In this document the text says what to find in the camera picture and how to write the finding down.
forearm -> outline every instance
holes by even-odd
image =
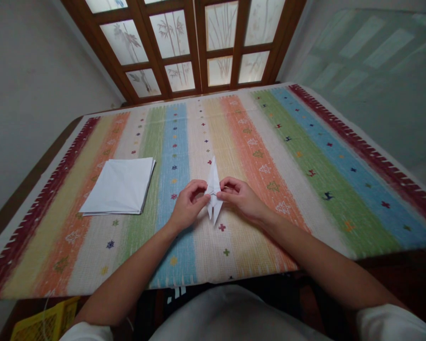
[[[358,264],[276,213],[269,213],[264,218],[262,226],[327,293],[343,306],[360,310],[390,303],[407,309]]]
[[[169,225],[159,230],[93,293],[73,324],[118,325],[146,288],[177,233]]]

green stripe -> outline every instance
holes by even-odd
[[[322,205],[333,216],[344,240],[356,253],[357,258],[399,251],[400,245],[396,239],[382,226],[380,220],[366,206],[348,181],[279,101],[266,90],[256,91],[251,95],[261,106],[269,123],[275,127],[275,133],[281,137],[288,153],[306,175]],[[287,136],[291,138],[290,141],[285,140]],[[316,175],[309,176],[309,170],[314,170]],[[329,201],[323,200],[325,192],[331,192],[335,198]],[[347,231],[346,222],[355,228]]]
[[[155,233],[165,119],[165,107],[152,108],[147,114],[139,158],[154,158],[156,160],[155,169],[151,177],[143,213],[141,215],[130,215],[124,221],[122,232],[124,235],[121,238],[119,254],[115,259],[115,269],[144,245]]]

wooden door frame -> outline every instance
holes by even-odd
[[[200,69],[197,55],[197,39],[194,21],[194,6],[189,0],[166,0],[145,4],[144,0],[128,0],[128,7],[93,14],[85,0],[61,0],[68,13],[73,18],[81,33],[90,44],[117,85],[125,100],[131,104],[143,104],[164,99],[193,96],[202,93]],[[163,59],[156,41],[150,16],[175,10],[183,10],[185,14],[186,35],[190,54]],[[109,42],[104,36],[100,25],[111,24],[125,20],[133,20],[142,47],[148,61],[121,65]],[[191,62],[195,88],[192,90],[173,92],[170,86],[165,66],[174,63]],[[139,97],[134,90],[126,72],[152,69],[156,82],[161,91],[160,95]]]
[[[204,93],[274,84],[306,3],[306,0],[285,0],[273,42],[245,46],[251,0],[238,0],[234,46],[232,48],[207,51],[205,7],[234,1],[235,0],[195,0],[199,63]],[[269,51],[269,56],[262,80],[249,83],[238,83],[243,55],[264,51]],[[233,57],[230,84],[208,86],[207,60],[226,56]]]

person's left hand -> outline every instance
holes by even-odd
[[[210,195],[196,198],[199,193],[205,192],[207,182],[204,180],[192,180],[178,195],[174,211],[170,216],[168,225],[173,226],[178,232],[189,227],[197,218],[200,210],[210,201]]]

striped tablecloth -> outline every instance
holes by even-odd
[[[362,132],[282,84],[86,116],[0,236],[0,298],[87,295],[168,220],[191,179],[247,181],[275,212],[352,258],[426,247],[426,192]],[[108,159],[156,159],[142,215],[78,211]],[[223,206],[180,235],[150,288],[297,269]]]

